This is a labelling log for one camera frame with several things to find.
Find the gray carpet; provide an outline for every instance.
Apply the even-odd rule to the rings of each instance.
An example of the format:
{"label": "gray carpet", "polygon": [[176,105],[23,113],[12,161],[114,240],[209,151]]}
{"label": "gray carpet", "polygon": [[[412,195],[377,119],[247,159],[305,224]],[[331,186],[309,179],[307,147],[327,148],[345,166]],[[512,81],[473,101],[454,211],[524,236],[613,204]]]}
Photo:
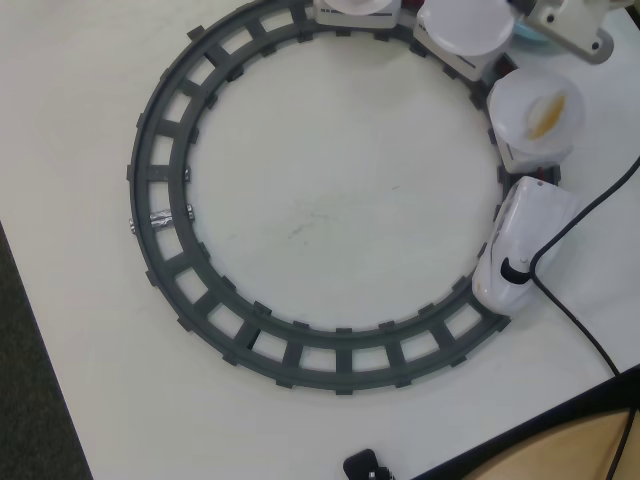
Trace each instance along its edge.
{"label": "gray carpet", "polygon": [[91,479],[0,224],[0,479]]}

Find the white plastic piece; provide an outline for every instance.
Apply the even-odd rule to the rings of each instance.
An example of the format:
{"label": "white plastic piece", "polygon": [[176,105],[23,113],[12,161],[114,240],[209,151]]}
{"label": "white plastic piece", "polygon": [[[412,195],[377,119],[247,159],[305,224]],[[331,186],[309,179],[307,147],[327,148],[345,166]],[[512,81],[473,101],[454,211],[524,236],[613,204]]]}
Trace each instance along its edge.
{"label": "white plastic piece", "polygon": [[[533,256],[580,211],[576,195],[531,177],[520,179],[502,204],[487,247],[473,274],[473,294],[489,310],[514,315],[534,295],[533,281],[514,282],[508,268],[527,275]],[[538,263],[543,273],[558,252],[558,242]]]}
{"label": "white plastic piece", "polygon": [[[346,4],[358,2],[347,2],[342,0],[330,0],[334,4]],[[362,2],[369,5],[371,1]],[[351,28],[380,28],[387,29],[393,28],[398,23],[398,16],[400,14],[400,8],[402,7],[402,0],[391,0],[387,2],[378,2],[377,4],[386,3],[387,5],[382,7],[378,11],[374,11],[370,14],[348,14],[343,13],[335,7],[332,7],[325,0],[313,0],[313,10],[315,20],[321,25],[334,25],[336,27],[351,27]]]}
{"label": "white plastic piece", "polygon": [[594,43],[601,44],[598,29],[610,6],[621,2],[609,0],[563,0],[562,2],[542,2],[527,18],[532,25],[542,25],[556,35],[566,38],[580,50],[596,51]]}
{"label": "white plastic piece", "polygon": [[492,65],[509,48],[511,36],[499,48],[485,55],[468,57],[451,53],[438,45],[427,33],[424,23],[424,10],[425,6],[418,12],[413,36],[443,62],[471,81],[480,80],[487,67]]}
{"label": "white plastic piece", "polygon": [[538,168],[560,165],[573,151],[573,147],[569,147],[562,152],[550,155],[532,155],[512,147],[497,133],[495,136],[502,163],[509,173],[530,173],[535,172]]}
{"label": "white plastic piece", "polygon": [[[529,118],[536,102],[563,92],[564,109],[555,126],[542,137],[529,139]],[[521,68],[498,80],[488,99],[496,136],[521,152],[549,156],[569,150],[585,124],[585,103],[578,87],[557,73]]]}
{"label": "white plastic piece", "polygon": [[505,0],[426,0],[421,11],[433,41],[454,55],[490,54],[513,35],[515,19]]}
{"label": "white plastic piece", "polygon": [[327,4],[347,15],[371,15],[387,7],[392,0],[326,0]]}

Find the wooden surface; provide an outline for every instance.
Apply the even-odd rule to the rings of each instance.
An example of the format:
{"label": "wooden surface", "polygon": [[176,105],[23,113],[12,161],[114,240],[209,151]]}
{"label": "wooden surface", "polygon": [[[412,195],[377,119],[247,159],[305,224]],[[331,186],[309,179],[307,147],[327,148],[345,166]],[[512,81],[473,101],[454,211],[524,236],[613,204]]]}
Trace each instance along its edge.
{"label": "wooden surface", "polygon": [[[466,480],[602,480],[622,436],[628,413],[589,417],[552,429],[507,450]],[[615,480],[640,478],[638,415]]]}

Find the white plastic cup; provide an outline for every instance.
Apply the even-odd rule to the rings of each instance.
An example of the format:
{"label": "white plastic cup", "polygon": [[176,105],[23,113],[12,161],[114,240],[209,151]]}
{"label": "white plastic cup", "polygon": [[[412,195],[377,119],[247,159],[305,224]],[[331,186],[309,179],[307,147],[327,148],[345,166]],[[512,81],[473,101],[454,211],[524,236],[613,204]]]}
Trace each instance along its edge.
{"label": "white plastic cup", "polygon": [[[529,139],[528,115],[540,98],[564,92],[565,105],[556,125],[542,137]],[[489,116],[497,135],[511,147],[532,155],[552,155],[575,144],[585,124],[584,97],[568,78],[544,70],[522,68],[498,80],[491,93]]]}
{"label": "white plastic cup", "polygon": [[515,19],[506,0],[426,0],[421,12],[433,41],[465,58],[495,56],[513,36]]}
{"label": "white plastic cup", "polygon": [[379,12],[392,0],[325,0],[327,5],[347,15],[364,16]]}

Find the toy train track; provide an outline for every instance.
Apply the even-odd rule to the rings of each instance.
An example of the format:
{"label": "toy train track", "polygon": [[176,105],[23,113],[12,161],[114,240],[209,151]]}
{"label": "toy train track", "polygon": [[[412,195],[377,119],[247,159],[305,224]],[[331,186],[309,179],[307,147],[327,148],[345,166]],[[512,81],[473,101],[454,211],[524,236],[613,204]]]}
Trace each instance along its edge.
{"label": "toy train track", "polygon": [[[206,30],[198,27],[189,32],[191,44],[162,75],[137,124],[138,134],[127,172],[133,215],[131,229],[138,238],[149,268],[147,276],[151,284],[160,289],[176,311],[180,325],[220,351],[223,359],[230,364],[243,365],[288,388],[298,385],[334,390],[337,394],[351,394],[354,390],[388,385],[403,387],[420,376],[460,364],[471,350],[493,333],[502,331],[509,323],[509,318],[492,313],[474,298],[471,292],[471,274],[456,282],[444,300],[427,305],[408,320],[383,323],[378,328],[366,331],[353,331],[350,328],[323,331],[301,322],[289,323],[278,319],[267,306],[245,300],[239,289],[211,265],[206,246],[198,240],[192,228],[194,216],[186,202],[186,188],[190,179],[189,146],[197,142],[197,122],[203,113],[213,108],[219,89],[244,73],[244,65],[249,60],[276,53],[278,46],[284,42],[310,41],[314,34],[321,32],[349,36],[354,30],[370,32],[374,39],[380,41],[395,39],[404,42],[412,52],[421,57],[430,54],[414,40],[411,29],[403,25],[383,31],[319,25],[307,16],[306,7],[310,3],[308,0],[258,1],[239,8]],[[293,23],[265,31],[261,24],[262,18],[287,10],[291,13]],[[241,29],[246,29],[252,40],[232,54],[227,53],[221,42]],[[215,69],[198,85],[188,80],[187,75],[203,57]],[[507,67],[504,62],[499,63],[497,75],[500,77],[508,73],[501,72],[501,69]],[[443,66],[443,70],[452,79],[457,78],[456,72],[447,65]],[[486,84],[472,83],[462,77],[456,81],[463,81],[469,87],[470,99],[476,108],[486,110],[489,91]],[[190,97],[180,122],[163,118],[175,92],[182,92]],[[151,164],[152,148],[157,135],[173,138],[169,165]],[[489,138],[495,139],[491,130]],[[559,180],[557,167],[540,174],[554,184]],[[504,198],[518,176],[509,175],[501,167],[498,177],[504,187]],[[149,184],[152,182],[167,183],[170,211],[151,211]],[[156,231],[162,227],[175,228],[183,249],[170,259],[163,258],[158,246]],[[176,283],[176,276],[189,269],[193,269],[207,287],[207,292],[195,303],[187,299]],[[220,305],[228,307],[244,322],[233,338],[207,319]],[[467,305],[478,312],[480,320],[469,331],[456,338],[445,322]],[[261,332],[286,341],[282,361],[252,350]],[[401,342],[424,332],[433,335],[439,350],[407,361]],[[300,359],[305,347],[333,350],[336,357],[335,371],[302,368]],[[354,352],[372,347],[385,348],[389,366],[377,370],[354,371]]]}

